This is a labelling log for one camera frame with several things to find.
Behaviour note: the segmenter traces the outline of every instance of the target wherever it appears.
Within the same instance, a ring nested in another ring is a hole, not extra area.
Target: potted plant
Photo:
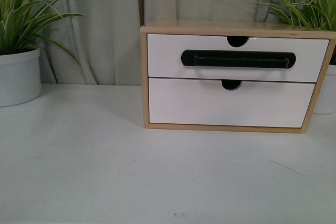
[[[336,0],[272,0],[258,2],[269,8],[283,23],[336,31]],[[336,50],[328,67],[314,113],[336,112]]]
[[[76,57],[64,46],[41,34],[51,23],[76,13],[61,14],[54,7],[59,0],[0,0],[0,106],[32,100],[40,95],[39,47],[47,40]]]

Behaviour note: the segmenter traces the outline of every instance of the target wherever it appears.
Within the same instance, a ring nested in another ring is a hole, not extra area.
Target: spider plant
[[[54,5],[59,0],[0,0],[0,56],[31,50],[42,38],[62,48],[79,64],[75,55],[40,32],[48,25],[77,13],[61,14]]]
[[[258,2],[285,24],[336,31],[336,0],[274,0]],[[336,65],[334,52],[330,64]]]

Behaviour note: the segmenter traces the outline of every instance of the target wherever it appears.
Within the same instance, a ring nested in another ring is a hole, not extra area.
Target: wooden cabinet
[[[264,23],[141,27],[144,126],[306,131],[336,33]]]

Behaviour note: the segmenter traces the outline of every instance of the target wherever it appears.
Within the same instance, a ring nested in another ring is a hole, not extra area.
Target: cabinet side panel
[[[148,57],[147,57],[147,34],[141,33],[141,73],[142,73],[142,106],[143,125],[149,127],[149,104],[148,104]]]
[[[319,74],[318,80],[316,82],[315,89],[314,89],[314,92],[313,92],[313,95],[311,97],[311,101],[310,101],[310,104],[309,104],[309,107],[308,107],[308,110],[307,110],[307,114],[306,114],[306,117],[305,117],[303,125],[302,125],[302,130],[304,132],[306,132],[306,130],[308,128],[309,121],[311,119],[311,116],[313,114],[317,99],[319,97],[319,93],[320,93],[325,75],[327,73],[329,62],[330,62],[330,59],[332,57],[332,53],[334,52],[335,46],[336,46],[336,39],[331,39],[329,41],[327,52],[325,53],[323,64],[322,64],[322,67],[321,67],[321,70],[320,70],[320,74]]]

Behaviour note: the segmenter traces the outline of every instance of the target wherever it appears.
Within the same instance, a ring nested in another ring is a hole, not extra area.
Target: wooden top panel
[[[300,26],[207,20],[156,20],[142,26],[141,33],[336,39],[336,32]]]

